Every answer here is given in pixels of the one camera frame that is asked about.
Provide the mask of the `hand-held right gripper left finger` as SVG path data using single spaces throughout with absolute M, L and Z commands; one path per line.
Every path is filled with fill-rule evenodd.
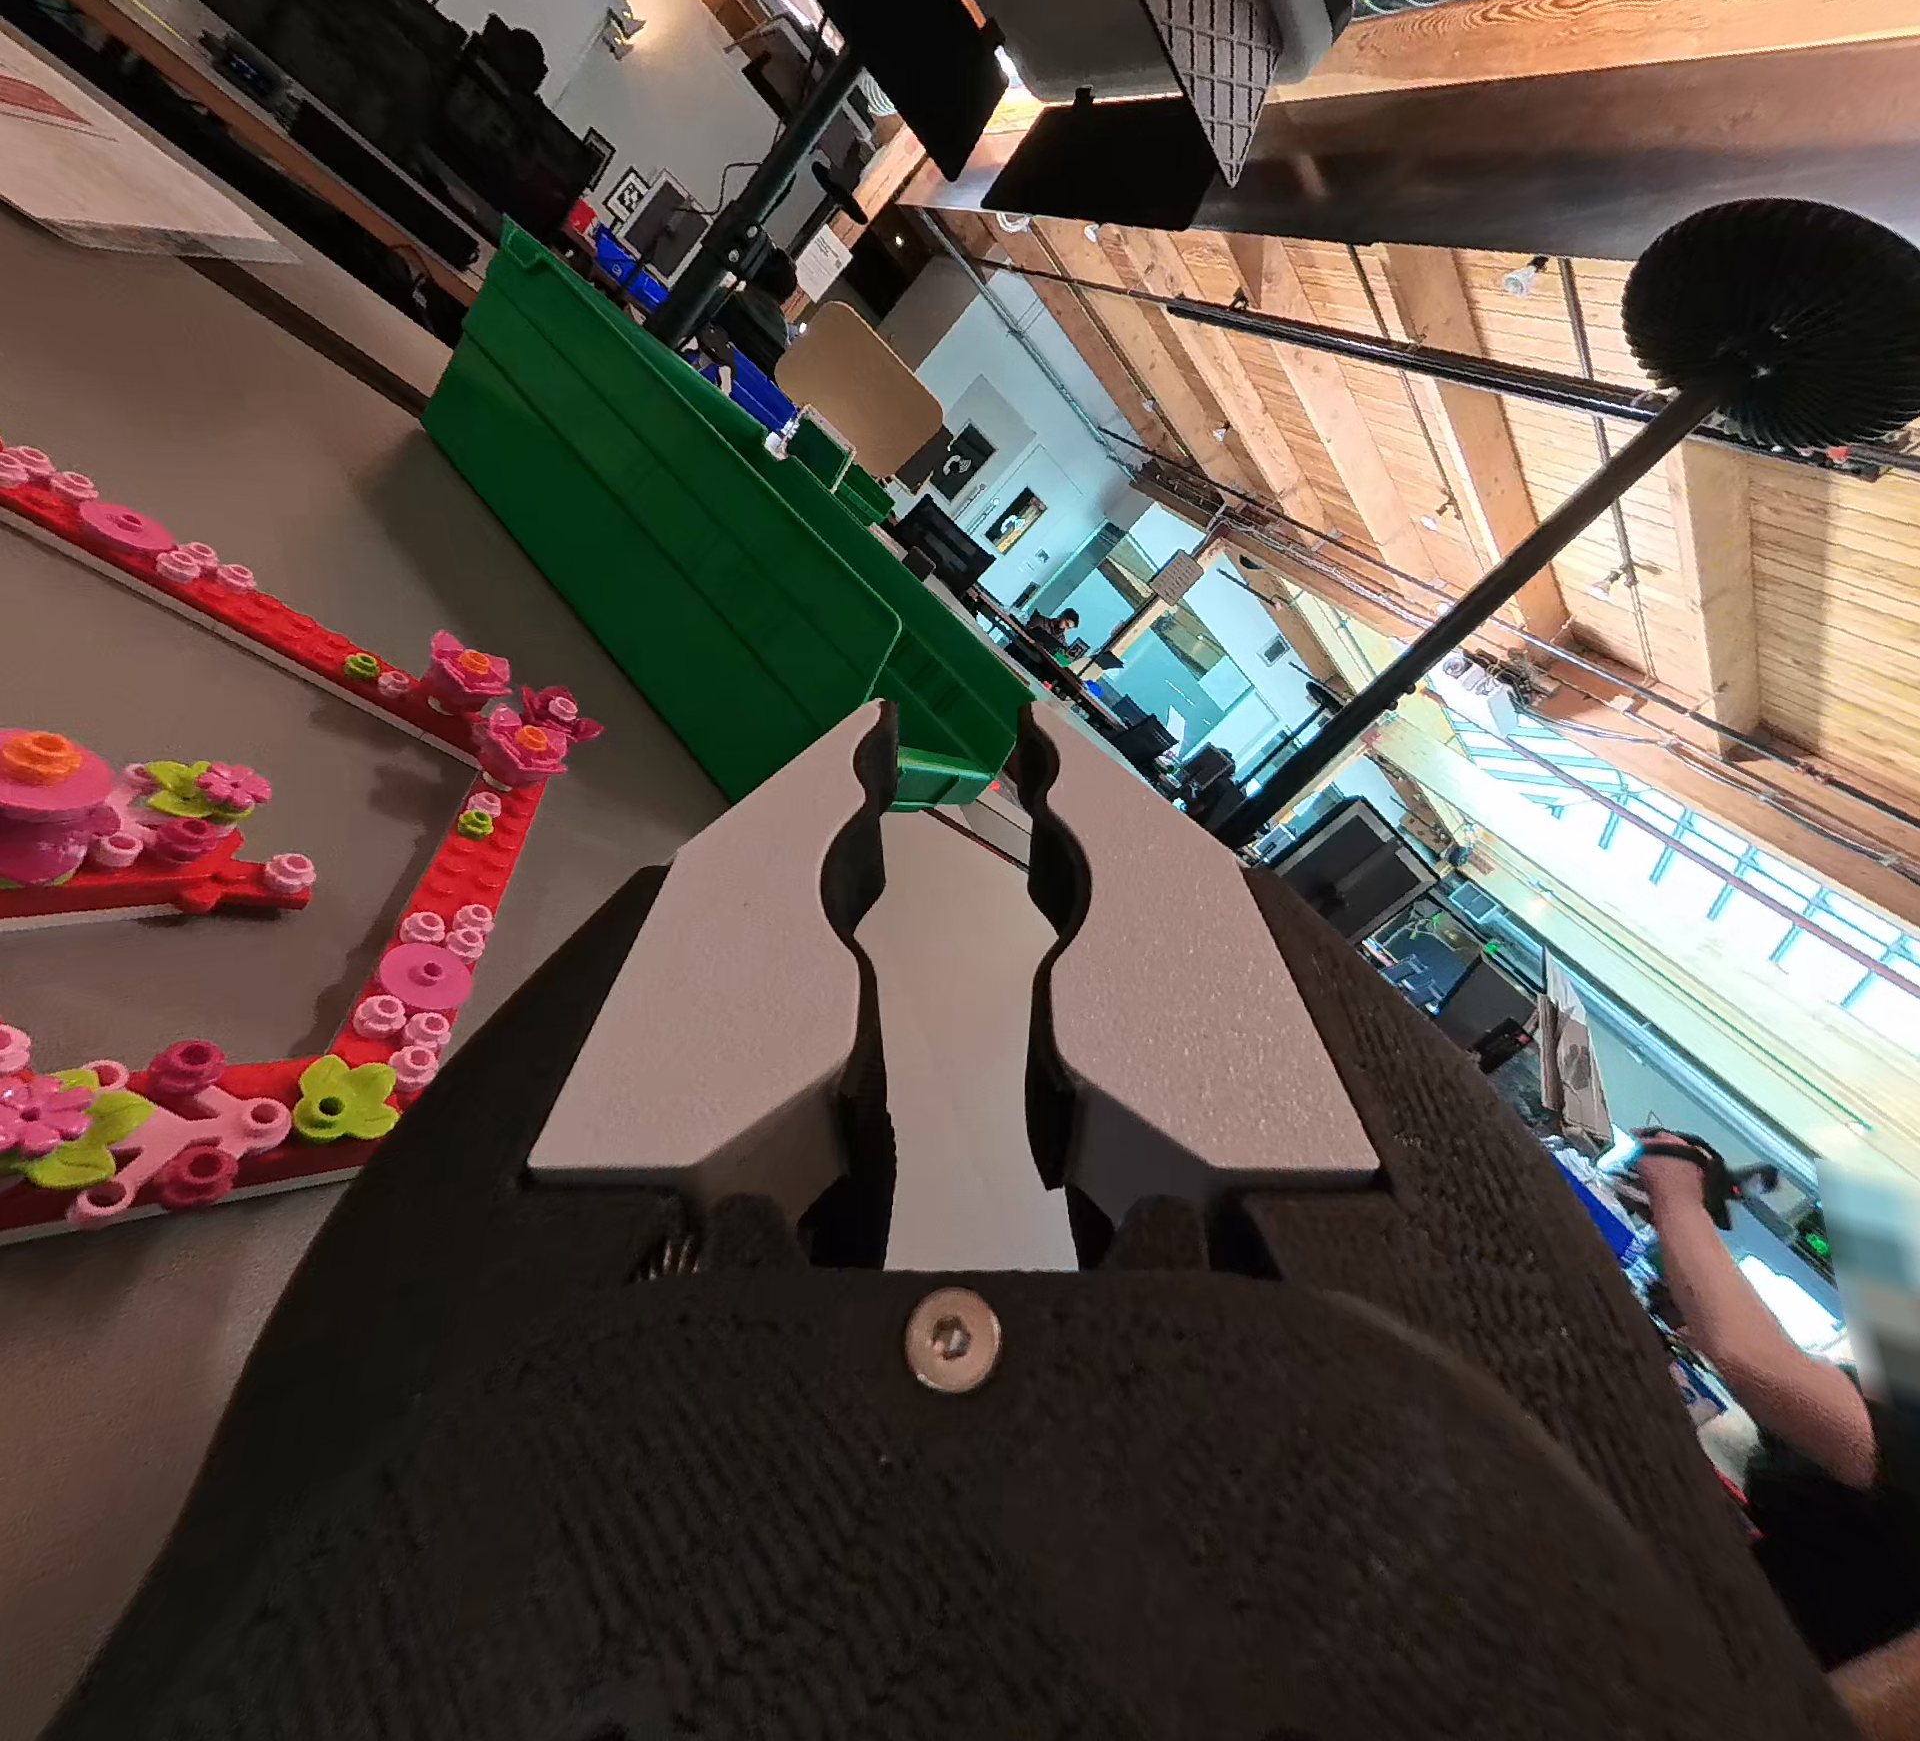
M 798 1231 L 887 1231 L 897 1142 L 874 964 L 899 712 L 870 701 L 685 843 L 532 1144 L 550 1185 L 695 1210 L 773 1199 Z

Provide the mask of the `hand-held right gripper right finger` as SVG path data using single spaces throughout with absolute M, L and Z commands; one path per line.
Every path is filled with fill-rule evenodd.
M 1010 767 L 1053 941 L 1027 1138 L 1069 1224 L 1152 1198 L 1210 1219 L 1263 1191 L 1360 1191 L 1379 1156 L 1229 848 L 1045 708 Z

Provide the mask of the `red heart lego frame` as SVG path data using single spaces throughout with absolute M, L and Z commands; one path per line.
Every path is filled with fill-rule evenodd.
M 3 448 L 3 525 L 474 775 L 322 1051 L 244 1061 L 184 1039 L 138 1068 L 94 1058 L 57 1072 L 3 1025 L 3 1244 L 346 1181 L 439 1074 L 541 796 L 599 727 L 565 689 L 512 697 L 512 665 L 447 633 L 421 675 L 405 673 L 34 448 Z M 271 794 L 244 764 L 114 768 L 65 734 L 6 724 L 3 930 L 302 912 L 315 863 L 246 844 Z

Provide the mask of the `green plastic bin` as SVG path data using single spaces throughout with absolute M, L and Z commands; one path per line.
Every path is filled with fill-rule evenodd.
M 421 425 L 727 800 L 870 701 L 897 712 L 899 811 L 1003 773 L 1020 676 L 515 221 Z

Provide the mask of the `black pole with round disc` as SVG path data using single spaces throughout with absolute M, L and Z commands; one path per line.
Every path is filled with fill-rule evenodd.
M 1917 249 L 1827 202 L 1722 202 L 1669 227 L 1630 267 L 1624 345 L 1662 398 L 1615 457 L 1346 702 L 1215 836 L 1240 848 L 1332 771 L 1481 625 L 1684 440 L 1811 460 L 1874 445 L 1917 414 Z

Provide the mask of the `blue plastic bin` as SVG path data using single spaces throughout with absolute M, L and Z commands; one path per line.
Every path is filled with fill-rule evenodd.
M 766 431 L 788 433 L 800 410 L 727 337 L 685 339 L 681 360 Z

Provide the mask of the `beige divider panel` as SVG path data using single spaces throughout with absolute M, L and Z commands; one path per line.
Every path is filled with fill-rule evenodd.
M 781 392 L 873 478 L 897 478 L 944 427 L 943 405 L 848 306 L 822 306 L 774 368 Z

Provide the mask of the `black light stand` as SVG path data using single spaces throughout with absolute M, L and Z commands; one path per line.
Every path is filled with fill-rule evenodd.
M 720 209 L 665 299 L 645 317 L 645 332 L 665 349 L 679 355 L 693 344 L 717 314 L 727 286 L 749 278 L 764 262 L 768 221 L 860 79 L 863 63 L 850 44 L 819 69 L 766 156 Z

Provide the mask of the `laminated white paper sheet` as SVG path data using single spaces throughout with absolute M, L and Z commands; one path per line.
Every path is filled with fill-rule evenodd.
M 243 266 L 296 254 L 11 33 L 1 36 L 1 204 L 78 246 Z

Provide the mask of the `long wood-edged table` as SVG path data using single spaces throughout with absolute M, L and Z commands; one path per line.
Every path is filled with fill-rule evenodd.
M 492 243 L 234 35 L 205 0 L 67 0 L 251 155 L 403 260 L 451 306 L 480 293 Z

